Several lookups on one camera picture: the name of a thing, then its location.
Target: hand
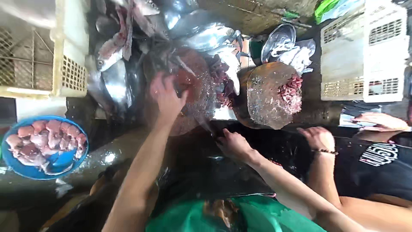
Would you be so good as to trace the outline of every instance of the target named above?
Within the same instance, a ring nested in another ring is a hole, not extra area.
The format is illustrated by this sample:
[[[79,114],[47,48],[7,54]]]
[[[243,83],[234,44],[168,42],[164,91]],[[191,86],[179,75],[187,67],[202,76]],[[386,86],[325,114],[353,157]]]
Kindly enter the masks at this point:
[[[335,151],[335,139],[332,134],[323,127],[311,127],[309,129],[297,129],[299,133],[306,137],[310,148],[313,150],[328,150],[330,152]]]
[[[408,129],[408,124],[403,121],[402,119],[392,117],[387,114],[383,113],[364,113],[356,118],[352,119],[355,122],[368,122],[368,123],[376,123],[375,126],[366,126],[363,127],[362,130],[373,130],[373,131],[398,131],[398,130],[406,130]]]
[[[158,121],[173,124],[176,117],[186,104],[187,90],[183,92],[182,98],[178,98],[173,87],[175,76],[168,76],[164,79],[164,72],[158,72],[150,85],[150,95],[159,105]]]
[[[223,129],[225,137],[218,138],[230,151],[235,155],[235,158],[240,159],[242,162],[250,164],[256,161],[261,156],[249,145],[246,139],[238,134],[230,133],[226,128]]]

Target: blue bowl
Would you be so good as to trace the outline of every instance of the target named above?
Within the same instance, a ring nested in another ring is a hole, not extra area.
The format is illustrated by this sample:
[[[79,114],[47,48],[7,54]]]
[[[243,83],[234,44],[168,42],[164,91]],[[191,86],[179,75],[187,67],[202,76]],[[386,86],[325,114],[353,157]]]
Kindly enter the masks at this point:
[[[86,143],[87,143],[86,151],[84,152],[83,156],[77,161],[74,161],[74,155],[75,155],[77,149],[72,150],[72,151],[68,151],[68,152],[63,152],[61,155],[59,155],[59,153],[57,152],[57,153],[51,155],[49,158],[47,158],[47,160],[50,161],[48,169],[51,172],[54,172],[54,173],[62,172],[63,170],[68,168],[71,163],[74,162],[73,167],[70,170],[68,170],[68,171],[66,171],[62,174],[59,174],[59,175],[46,175],[43,171],[39,171],[38,167],[26,166],[26,165],[20,163],[20,161],[18,161],[18,159],[13,157],[13,154],[9,151],[10,146],[6,142],[7,137],[9,137],[9,135],[12,135],[12,134],[17,134],[17,130],[20,127],[31,125],[31,124],[33,124],[34,121],[38,121],[38,120],[48,120],[49,121],[49,120],[52,120],[52,119],[56,119],[58,121],[66,122],[66,123],[77,126],[77,128],[79,128],[80,131],[86,136]],[[76,168],[78,168],[80,166],[80,164],[86,158],[87,153],[89,152],[89,139],[87,138],[87,134],[84,132],[84,130],[78,124],[76,124],[75,122],[73,122],[71,120],[68,120],[66,118],[62,118],[62,117],[59,117],[59,116],[53,116],[53,115],[37,116],[37,117],[25,119],[25,120],[17,123],[16,125],[14,125],[4,135],[1,148],[2,148],[3,160],[6,162],[6,164],[9,167],[11,167],[13,169],[13,171],[15,173],[17,173],[21,176],[24,176],[24,177],[35,179],[35,180],[51,180],[51,179],[56,179],[56,178],[65,176],[65,175],[73,172],[73,170],[75,170]]]

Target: green cloth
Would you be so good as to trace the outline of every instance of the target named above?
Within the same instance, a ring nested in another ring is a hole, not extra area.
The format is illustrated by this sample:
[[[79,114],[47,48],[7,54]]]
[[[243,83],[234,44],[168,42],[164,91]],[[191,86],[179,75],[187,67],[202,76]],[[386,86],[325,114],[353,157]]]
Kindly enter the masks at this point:
[[[316,24],[321,23],[323,14],[334,8],[338,2],[339,0],[323,0],[315,10]]]
[[[248,232],[325,232],[316,223],[278,201],[260,195],[231,199]],[[146,232],[229,231],[220,218],[204,215],[203,200],[176,205],[149,221]]]

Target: plastic crate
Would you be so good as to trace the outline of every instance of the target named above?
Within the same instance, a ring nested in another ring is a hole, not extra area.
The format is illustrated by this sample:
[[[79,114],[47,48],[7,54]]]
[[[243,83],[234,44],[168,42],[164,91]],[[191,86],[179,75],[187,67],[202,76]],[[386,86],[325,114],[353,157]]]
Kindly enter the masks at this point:
[[[407,10],[366,0],[321,30],[321,99],[396,102],[403,98]]]
[[[84,97],[89,53],[87,0],[56,0],[56,27],[9,17],[0,25],[0,96]]]

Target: bracelet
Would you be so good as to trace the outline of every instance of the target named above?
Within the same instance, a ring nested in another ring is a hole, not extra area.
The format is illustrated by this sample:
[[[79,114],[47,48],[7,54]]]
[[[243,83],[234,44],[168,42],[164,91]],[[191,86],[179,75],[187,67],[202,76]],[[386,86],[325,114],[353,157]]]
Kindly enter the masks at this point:
[[[328,150],[326,150],[326,149],[313,149],[312,150],[313,152],[324,152],[324,153],[329,153],[329,154],[333,154],[333,155],[339,155],[339,152],[331,152],[331,151],[328,151]]]

